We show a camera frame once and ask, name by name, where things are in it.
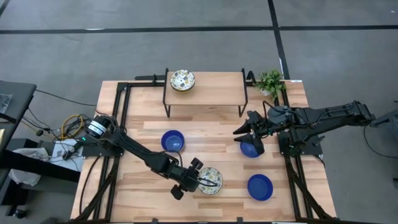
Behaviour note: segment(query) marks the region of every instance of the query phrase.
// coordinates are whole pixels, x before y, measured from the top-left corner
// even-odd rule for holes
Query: patterned plate
[[[185,92],[195,84],[195,76],[188,70],[178,70],[170,78],[170,84],[174,90]]]
[[[204,194],[207,194],[207,195],[216,194],[217,192],[220,191],[221,187],[223,186],[223,176],[221,175],[221,173],[218,170],[216,170],[212,167],[207,167],[207,168],[202,169],[199,173],[199,177],[204,178],[206,180],[210,180],[210,181],[218,184],[217,187],[206,187],[206,186],[203,186],[200,184],[198,188]],[[212,185],[212,183],[209,183],[205,180],[199,180],[199,181],[204,184]]]

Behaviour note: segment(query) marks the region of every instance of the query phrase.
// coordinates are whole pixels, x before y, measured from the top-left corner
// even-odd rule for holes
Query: wooden tabletop
[[[181,93],[173,90],[167,74],[166,105],[244,105],[242,72],[193,72],[195,86]]]
[[[98,111],[112,113],[116,85],[117,82],[103,82]],[[303,83],[286,82],[286,85],[291,106],[308,106]],[[276,136],[263,139],[265,154],[250,159],[241,153],[239,143],[233,141],[235,136],[232,132],[245,120],[245,116],[236,116],[237,108],[174,106],[173,117],[167,118],[162,94],[162,87],[132,88],[127,134],[150,150],[161,151],[163,133],[170,129],[181,131],[186,144],[182,152],[184,166],[188,166],[194,157],[199,158],[204,163],[203,167],[214,167],[221,172],[223,188],[213,196],[197,190],[185,193],[179,201],[175,200],[170,193],[174,181],[152,173],[142,160],[125,153],[119,166],[112,222],[150,222],[152,218],[158,218],[160,222],[234,222],[236,217],[257,222],[295,220],[284,158],[279,153]],[[272,101],[253,87],[248,87],[248,97],[246,110],[257,110],[260,114],[263,114],[262,100]],[[335,209],[322,163],[313,156],[302,156],[302,160],[309,191],[325,211],[334,216]],[[94,158],[86,159],[83,165],[71,218],[78,215],[81,189],[93,161]],[[102,161],[101,158],[88,179],[83,208],[97,191]],[[265,202],[251,198],[246,189],[248,179],[254,174],[268,176],[274,185],[272,197]],[[302,194],[298,189],[297,192],[304,217]],[[104,217],[107,196],[108,193],[105,193],[100,217]]]

